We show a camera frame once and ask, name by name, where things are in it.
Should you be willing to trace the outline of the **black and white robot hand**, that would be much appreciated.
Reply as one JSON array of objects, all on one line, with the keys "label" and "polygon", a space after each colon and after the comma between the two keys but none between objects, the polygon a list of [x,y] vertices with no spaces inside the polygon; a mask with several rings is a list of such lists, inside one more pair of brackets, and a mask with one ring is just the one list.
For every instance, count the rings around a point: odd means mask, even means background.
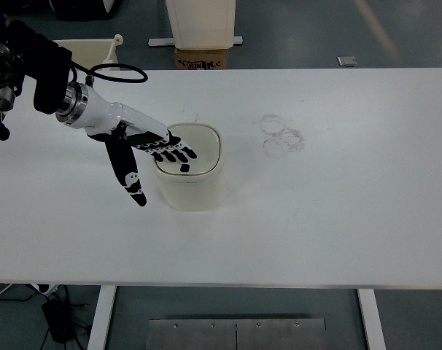
[{"label": "black and white robot hand", "polygon": [[117,181],[139,206],[145,206],[147,199],[134,149],[158,162],[188,163],[197,158],[195,151],[161,122],[125,104],[108,102],[85,84],[69,83],[56,117],[64,125],[83,129],[88,137],[104,143]]}]

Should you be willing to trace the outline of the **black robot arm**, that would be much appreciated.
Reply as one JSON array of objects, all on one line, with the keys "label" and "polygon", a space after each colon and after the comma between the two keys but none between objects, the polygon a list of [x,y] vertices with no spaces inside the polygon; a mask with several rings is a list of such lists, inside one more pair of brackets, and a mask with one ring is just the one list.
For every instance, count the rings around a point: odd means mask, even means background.
[{"label": "black robot arm", "polygon": [[13,109],[25,77],[36,81],[35,110],[53,114],[63,106],[71,68],[71,51],[19,20],[0,21],[0,140],[10,135],[1,114]]}]

